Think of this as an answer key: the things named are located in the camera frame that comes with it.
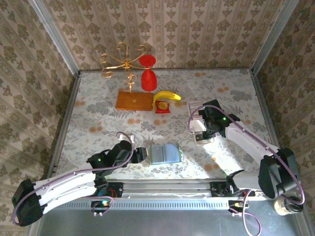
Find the banana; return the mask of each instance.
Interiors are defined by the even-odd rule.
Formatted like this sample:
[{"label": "banana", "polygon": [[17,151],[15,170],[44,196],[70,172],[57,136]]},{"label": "banana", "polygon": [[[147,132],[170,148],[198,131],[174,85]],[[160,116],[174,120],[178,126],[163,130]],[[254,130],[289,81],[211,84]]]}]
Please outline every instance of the banana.
[{"label": "banana", "polygon": [[171,91],[160,91],[156,95],[153,96],[153,103],[152,103],[152,108],[153,111],[156,107],[156,101],[166,98],[166,99],[171,99],[171,100],[181,100],[182,98],[180,95],[177,95],[176,93],[173,93]]}]

